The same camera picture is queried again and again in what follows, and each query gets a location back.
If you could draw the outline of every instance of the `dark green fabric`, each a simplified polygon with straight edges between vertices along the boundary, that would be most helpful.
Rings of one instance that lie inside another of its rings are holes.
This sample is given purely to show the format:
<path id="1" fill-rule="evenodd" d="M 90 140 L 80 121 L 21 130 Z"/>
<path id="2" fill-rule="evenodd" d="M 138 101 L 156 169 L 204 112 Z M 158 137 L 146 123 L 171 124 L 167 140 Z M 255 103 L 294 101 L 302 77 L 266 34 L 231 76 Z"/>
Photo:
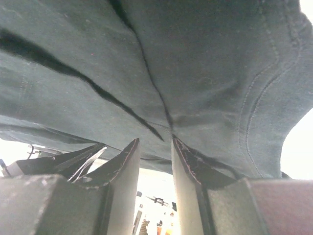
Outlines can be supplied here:
<path id="1" fill-rule="evenodd" d="M 242 174 L 280 177 L 283 141 L 313 107 L 298 1 L 112 2 L 0 1 L 0 138 L 103 142 L 108 159 L 140 138 L 142 166 L 171 173 L 175 134 Z M 10 34 L 46 54 L 10 52 Z"/>

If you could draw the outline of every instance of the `wire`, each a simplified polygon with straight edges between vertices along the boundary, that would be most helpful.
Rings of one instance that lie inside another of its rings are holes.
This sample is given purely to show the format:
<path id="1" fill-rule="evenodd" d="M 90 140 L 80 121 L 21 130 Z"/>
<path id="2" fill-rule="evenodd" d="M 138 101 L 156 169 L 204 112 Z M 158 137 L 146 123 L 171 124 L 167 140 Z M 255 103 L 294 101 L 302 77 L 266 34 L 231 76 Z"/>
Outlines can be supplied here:
<path id="1" fill-rule="evenodd" d="M 33 155 L 34 154 L 34 146 L 31 144 L 30 145 L 31 146 L 31 152 L 29 153 L 29 152 L 27 152 L 27 153 L 29 153 L 29 156 L 28 156 L 28 158 L 27 158 L 27 160 L 29 160 L 30 159 L 30 157 L 31 157 L 31 155 Z"/>

